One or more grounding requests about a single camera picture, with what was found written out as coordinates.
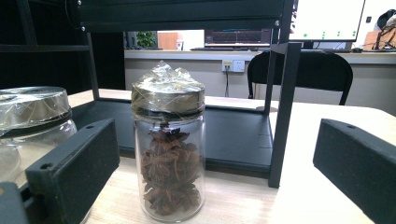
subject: white table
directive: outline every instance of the white table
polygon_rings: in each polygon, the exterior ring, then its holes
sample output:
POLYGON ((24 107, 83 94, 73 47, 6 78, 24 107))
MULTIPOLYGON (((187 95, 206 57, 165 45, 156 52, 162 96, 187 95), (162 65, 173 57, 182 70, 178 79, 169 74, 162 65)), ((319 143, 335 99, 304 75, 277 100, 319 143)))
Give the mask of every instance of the white table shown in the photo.
MULTIPOLYGON (((129 91, 100 92, 102 97, 130 97, 129 91)), ((90 91, 69 96, 71 106, 91 100, 90 91)), ((222 97, 206 97, 205 102, 250 108, 263 106, 260 100, 222 97)), ((383 111, 295 103, 280 188, 268 188, 266 179, 206 172, 205 204, 185 223, 373 223, 313 165, 322 118, 350 123, 396 145, 396 118, 383 111)), ((140 208, 134 159, 121 158, 120 167, 93 205, 87 223, 157 223, 140 208)))

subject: star anise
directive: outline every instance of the star anise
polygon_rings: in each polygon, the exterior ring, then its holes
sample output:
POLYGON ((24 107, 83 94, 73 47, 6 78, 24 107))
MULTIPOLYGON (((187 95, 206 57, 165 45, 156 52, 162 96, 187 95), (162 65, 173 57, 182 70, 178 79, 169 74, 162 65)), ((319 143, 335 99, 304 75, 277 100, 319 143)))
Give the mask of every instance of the star anise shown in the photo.
POLYGON ((146 182, 144 199, 150 209, 166 216, 180 207, 188 210, 199 205, 200 193, 193 182, 199 177, 202 156, 193 143, 185 143, 189 133, 163 125, 150 131, 152 140, 143 150, 141 174, 146 182))

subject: jar lid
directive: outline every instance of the jar lid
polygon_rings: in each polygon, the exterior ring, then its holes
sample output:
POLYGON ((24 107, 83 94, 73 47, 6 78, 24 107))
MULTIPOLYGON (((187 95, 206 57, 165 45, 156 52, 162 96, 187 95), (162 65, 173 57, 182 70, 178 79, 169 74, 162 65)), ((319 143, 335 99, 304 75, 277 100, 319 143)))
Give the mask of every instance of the jar lid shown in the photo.
POLYGON ((25 87, 0 90, 0 137, 15 129, 32 128, 70 116, 66 90, 25 87))
POLYGON ((138 119, 192 119, 205 109, 205 86, 186 69, 173 70, 164 61, 132 86, 132 110, 138 119))

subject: monitor screen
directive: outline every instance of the monitor screen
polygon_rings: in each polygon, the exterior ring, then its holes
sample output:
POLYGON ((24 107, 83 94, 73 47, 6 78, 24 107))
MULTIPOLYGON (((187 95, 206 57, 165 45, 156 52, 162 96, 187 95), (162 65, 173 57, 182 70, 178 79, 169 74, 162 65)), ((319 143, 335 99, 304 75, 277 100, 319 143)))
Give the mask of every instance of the monitor screen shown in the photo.
POLYGON ((364 0, 294 0, 290 41, 355 42, 364 0))
POLYGON ((271 30, 205 30, 205 47, 268 47, 271 30))

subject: glass container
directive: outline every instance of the glass container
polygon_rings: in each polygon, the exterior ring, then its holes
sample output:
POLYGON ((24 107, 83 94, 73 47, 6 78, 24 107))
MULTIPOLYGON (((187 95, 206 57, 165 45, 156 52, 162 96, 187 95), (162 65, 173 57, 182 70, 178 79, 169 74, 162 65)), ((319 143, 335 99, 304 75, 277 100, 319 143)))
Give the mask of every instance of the glass container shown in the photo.
POLYGON ((139 198, 156 220, 188 219, 204 203, 204 90, 186 70, 164 62, 133 85, 139 198))
POLYGON ((77 132, 66 90, 27 87, 0 91, 0 182, 21 187, 24 170, 77 132))

